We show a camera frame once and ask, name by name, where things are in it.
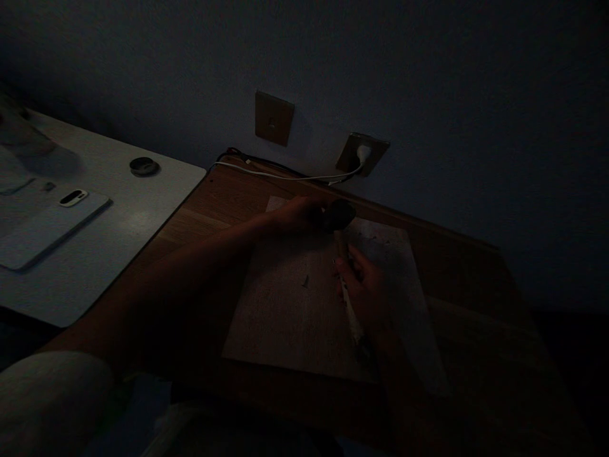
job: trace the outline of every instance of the sleeve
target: sleeve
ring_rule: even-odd
[[[41,352],[0,373],[0,455],[78,455],[114,384],[110,367],[82,352]]]

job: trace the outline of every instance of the phone case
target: phone case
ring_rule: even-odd
[[[32,266],[111,202],[105,195],[89,192],[73,206],[54,203],[0,239],[0,265],[10,270]]]

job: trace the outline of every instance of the wall outlet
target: wall outlet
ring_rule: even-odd
[[[376,138],[361,133],[352,133],[349,135],[349,139],[347,139],[347,142],[344,145],[343,152],[336,162],[336,168],[345,173],[349,173],[358,168],[360,160],[357,157],[357,148],[361,145],[368,146],[372,149],[370,157],[368,157],[362,170],[358,173],[361,176],[368,176],[378,161],[381,160],[381,157],[389,148],[390,143],[377,140]]]
[[[268,93],[256,92],[256,136],[287,146],[293,117],[292,103]]]

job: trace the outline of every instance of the white wall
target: white wall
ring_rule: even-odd
[[[606,3],[241,3],[5,0],[0,77],[201,166],[326,173],[350,131],[389,140],[346,190],[500,246],[535,306],[608,310]],[[287,148],[254,136],[256,89],[296,104]]]

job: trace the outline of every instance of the wooden desk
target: wooden desk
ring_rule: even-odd
[[[234,157],[225,160],[243,166]],[[270,195],[322,192],[342,196],[310,183],[265,179],[218,166],[112,289],[120,292],[123,281],[178,246],[263,212]],[[359,216],[408,231],[455,403],[481,453],[591,454],[587,431],[498,250],[361,199],[353,202]],[[219,271],[192,304],[155,332],[145,367],[263,411],[390,449],[393,439],[380,386],[220,358],[250,254]]]

